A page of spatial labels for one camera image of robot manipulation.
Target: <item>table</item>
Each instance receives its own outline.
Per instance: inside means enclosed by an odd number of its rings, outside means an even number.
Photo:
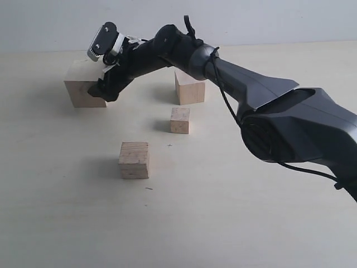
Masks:
[[[357,113],[357,42],[222,47],[220,56],[322,87]],[[357,266],[353,199],[251,155],[215,85],[187,106],[191,133],[173,134],[173,68],[137,78],[107,108],[75,109],[63,79],[85,57],[0,54],[0,267]],[[124,141],[149,142],[150,179],[119,178]]]

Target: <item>white wall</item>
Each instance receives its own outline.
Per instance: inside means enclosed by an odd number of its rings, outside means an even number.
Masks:
[[[0,52],[86,50],[113,21],[150,38],[167,23],[184,30],[190,15],[210,44],[357,39],[356,0],[2,0]]]

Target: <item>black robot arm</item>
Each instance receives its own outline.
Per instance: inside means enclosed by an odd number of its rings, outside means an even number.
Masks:
[[[344,188],[357,201],[357,116],[321,88],[298,88],[293,80],[264,76],[219,58],[217,48],[195,37],[187,16],[185,24],[187,34],[166,25],[146,41],[124,37],[107,22],[88,55],[93,60],[103,56],[111,69],[89,94],[115,101],[136,77],[170,66],[197,80],[209,79],[225,101],[227,93],[239,103],[233,112],[226,101],[254,156],[330,178],[336,189]],[[287,164],[298,162],[327,166],[335,176]]]

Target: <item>wooden cube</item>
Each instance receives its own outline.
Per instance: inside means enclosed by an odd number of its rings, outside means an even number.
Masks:
[[[123,179],[148,179],[148,142],[123,142],[120,150],[119,166]]]
[[[180,69],[176,69],[175,86],[180,105],[205,101],[205,81],[198,81]]]
[[[99,78],[104,76],[105,65],[102,61],[90,59],[76,60],[69,68],[65,77],[68,94],[75,108],[106,107],[107,103],[102,98],[94,98],[88,94],[88,89]]]
[[[190,109],[173,108],[170,122],[172,133],[189,134]]]

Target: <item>cable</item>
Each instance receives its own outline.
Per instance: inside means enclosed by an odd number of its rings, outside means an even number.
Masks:
[[[231,105],[229,104],[228,100],[227,100],[227,97],[224,93],[224,90],[223,90],[223,86],[222,86],[222,81],[220,80],[220,77],[219,77],[219,73],[218,73],[218,68],[217,68],[217,65],[216,65],[216,62],[215,62],[215,59],[217,58],[216,56],[216,52],[219,50],[219,47],[216,47],[213,52],[211,53],[210,55],[210,60],[213,64],[213,69],[214,69],[214,73],[215,73],[215,80],[217,82],[217,85],[221,91],[221,94],[222,94],[222,97],[223,97],[223,100],[225,102],[225,104],[227,105],[228,107],[228,110],[230,111],[231,115],[233,116],[235,122],[237,123],[237,125],[239,126],[240,129],[243,128],[242,126],[242,123],[239,122],[238,120],[238,117],[237,115],[234,113]],[[287,168],[287,169],[291,169],[291,170],[294,170],[294,171],[299,171],[299,172],[303,172],[303,173],[308,173],[308,174],[314,174],[314,175],[318,175],[318,176],[322,176],[322,177],[326,177],[328,179],[331,179],[335,182],[337,182],[337,184],[335,185],[335,188],[336,189],[341,189],[341,186],[340,186],[340,183],[338,182],[338,179],[332,175],[329,175],[327,173],[323,173],[323,172],[320,172],[320,171],[317,171],[317,170],[312,170],[312,169],[304,169],[304,168],[301,168],[301,167],[296,167],[296,166],[292,166],[292,165],[289,165],[289,164],[286,164],[284,162],[281,162],[281,161],[274,161],[275,163],[283,166],[284,168]]]

